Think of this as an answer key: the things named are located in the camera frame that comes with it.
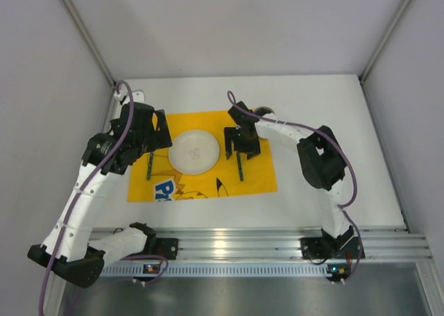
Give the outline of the beige paper cup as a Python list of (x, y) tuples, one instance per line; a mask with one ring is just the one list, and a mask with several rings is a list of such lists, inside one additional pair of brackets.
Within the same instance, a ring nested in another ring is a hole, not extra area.
[(274, 114), (273, 109), (266, 107), (266, 106), (261, 106), (258, 107), (256, 109), (254, 109), (253, 111), (257, 116), (260, 117), (264, 117), (265, 115), (269, 115), (269, 114)]

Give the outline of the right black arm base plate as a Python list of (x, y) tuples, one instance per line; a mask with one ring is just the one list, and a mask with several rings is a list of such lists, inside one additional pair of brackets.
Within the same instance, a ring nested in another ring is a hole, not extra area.
[(328, 246), (323, 238), (302, 238), (300, 248), (302, 258), (315, 263), (322, 260), (345, 260), (347, 257), (356, 260), (358, 255), (361, 255), (361, 258), (366, 257), (364, 248), (359, 245), (358, 237), (351, 238), (341, 249)]

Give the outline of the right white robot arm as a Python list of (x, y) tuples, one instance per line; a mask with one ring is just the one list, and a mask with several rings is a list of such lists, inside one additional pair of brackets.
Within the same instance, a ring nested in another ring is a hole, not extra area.
[(295, 151), (306, 182), (326, 197), (319, 206), (323, 235), (333, 240), (350, 239), (353, 228), (342, 212), (348, 164), (331, 128), (293, 126), (279, 121), (270, 108), (250, 110), (242, 101), (233, 104), (228, 114), (235, 125), (223, 129), (225, 157), (236, 155), (240, 180), (244, 179), (241, 154), (248, 160), (259, 156), (261, 139)]

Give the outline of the fork with green handle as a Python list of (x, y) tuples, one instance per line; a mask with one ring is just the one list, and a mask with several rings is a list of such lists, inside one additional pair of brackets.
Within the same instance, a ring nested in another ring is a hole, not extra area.
[(153, 168), (153, 158), (154, 158), (154, 153), (150, 152), (147, 157), (147, 173), (146, 173), (146, 180), (147, 181), (149, 181), (151, 179), (152, 168)]

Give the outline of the spoon with green handle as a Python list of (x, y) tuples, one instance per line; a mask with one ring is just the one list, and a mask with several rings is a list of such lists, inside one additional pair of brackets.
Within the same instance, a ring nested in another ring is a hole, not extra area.
[(241, 182), (243, 182), (244, 181), (244, 173), (243, 173), (242, 162), (241, 162), (241, 153), (239, 153), (238, 151), (236, 152), (236, 159), (237, 159), (237, 168), (238, 168), (238, 173), (239, 173), (239, 180)]

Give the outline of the cream round plate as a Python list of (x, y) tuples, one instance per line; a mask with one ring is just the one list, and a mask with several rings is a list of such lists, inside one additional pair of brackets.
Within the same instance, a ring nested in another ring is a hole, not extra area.
[(171, 166), (186, 175), (208, 172), (219, 159), (219, 144), (207, 131), (190, 130), (182, 132), (168, 150)]

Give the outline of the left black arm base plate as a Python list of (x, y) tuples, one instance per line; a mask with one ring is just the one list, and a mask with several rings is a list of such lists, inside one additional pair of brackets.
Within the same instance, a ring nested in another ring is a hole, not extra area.
[(177, 238), (151, 238), (147, 240), (141, 256), (162, 256), (167, 260), (175, 260), (178, 254), (179, 239)]

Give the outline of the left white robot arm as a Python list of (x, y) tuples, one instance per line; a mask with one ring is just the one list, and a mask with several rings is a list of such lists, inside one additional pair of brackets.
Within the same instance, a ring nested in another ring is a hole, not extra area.
[(92, 241), (90, 235), (109, 193), (129, 166), (145, 153), (172, 145), (163, 110), (126, 103), (110, 130), (89, 139), (76, 184), (52, 232), (30, 247), (28, 258), (80, 288), (88, 288), (104, 268), (128, 256), (155, 256), (157, 234), (135, 222), (119, 233)]

